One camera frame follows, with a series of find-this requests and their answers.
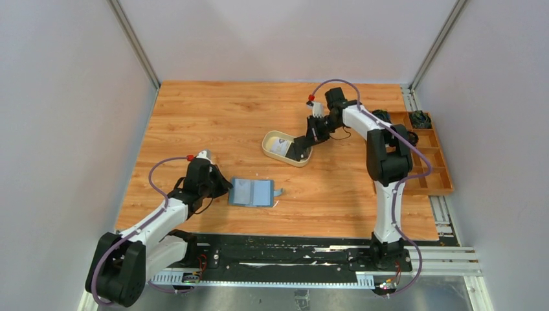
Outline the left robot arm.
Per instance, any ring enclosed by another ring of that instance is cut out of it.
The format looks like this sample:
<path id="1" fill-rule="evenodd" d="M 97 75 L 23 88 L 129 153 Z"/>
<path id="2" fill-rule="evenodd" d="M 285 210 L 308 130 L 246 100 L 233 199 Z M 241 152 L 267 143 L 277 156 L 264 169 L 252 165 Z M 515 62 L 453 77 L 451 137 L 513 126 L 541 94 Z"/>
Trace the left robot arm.
<path id="1" fill-rule="evenodd" d="M 163 269 L 179 263 L 192 267 L 198 260 L 197 238 L 177 226 L 202 213 L 205 199 L 225 195 L 233 185 L 212 161 L 209 150 L 185 157 L 188 166 L 162 202 L 141 221 L 120 233 L 103 234 L 85 282 L 100 306 L 133 305 L 150 279 Z"/>

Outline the blue card holder wallet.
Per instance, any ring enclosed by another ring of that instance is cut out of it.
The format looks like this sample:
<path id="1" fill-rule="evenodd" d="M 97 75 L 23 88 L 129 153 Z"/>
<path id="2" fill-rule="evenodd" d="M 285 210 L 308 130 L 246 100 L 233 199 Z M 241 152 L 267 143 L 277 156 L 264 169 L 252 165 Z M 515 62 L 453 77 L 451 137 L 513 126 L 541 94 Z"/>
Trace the blue card holder wallet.
<path id="1" fill-rule="evenodd" d="M 275 198 L 285 190 L 275 189 L 271 179 L 245 179 L 233 177 L 233 188 L 229 190 L 228 204 L 240 207 L 270 208 L 275 206 Z"/>

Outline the beige oval tray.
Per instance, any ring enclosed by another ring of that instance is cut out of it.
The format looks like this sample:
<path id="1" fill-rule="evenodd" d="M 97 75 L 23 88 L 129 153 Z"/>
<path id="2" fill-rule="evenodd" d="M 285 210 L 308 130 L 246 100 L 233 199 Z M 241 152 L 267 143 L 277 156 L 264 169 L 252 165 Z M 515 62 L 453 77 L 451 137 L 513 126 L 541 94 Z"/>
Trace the beige oval tray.
<path id="1" fill-rule="evenodd" d="M 295 147 L 295 139 L 296 137 L 284 132 L 267 132 L 262 140 L 263 153 L 293 167 L 304 167 L 308 164 L 313 149 L 309 147 L 299 154 Z"/>

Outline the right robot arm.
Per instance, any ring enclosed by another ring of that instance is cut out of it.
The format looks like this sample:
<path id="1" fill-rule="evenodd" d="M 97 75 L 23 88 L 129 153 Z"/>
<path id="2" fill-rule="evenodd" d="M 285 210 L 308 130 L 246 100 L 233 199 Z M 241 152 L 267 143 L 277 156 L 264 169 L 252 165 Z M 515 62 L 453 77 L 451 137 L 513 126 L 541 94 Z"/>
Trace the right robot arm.
<path id="1" fill-rule="evenodd" d="M 286 152 L 287 158 L 303 162 L 311 148 L 330 139 L 338 128 L 355 130 L 366 143 L 366 169 L 374 181 L 377 196 L 377 216 L 372 233 L 369 256 L 377 270 L 387 270 L 404 252 L 404 238 L 398 229 L 401 196 L 405 179 L 413 167 L 412 145 L 404 125 L 382 121 L 361 104 L 347 100 L 341 88 L 332 88 L 325 94 L 329 113 L 323 105 L 308 97 L 312 109 L 307 117 L 305 135 L 294 138 Z"/>

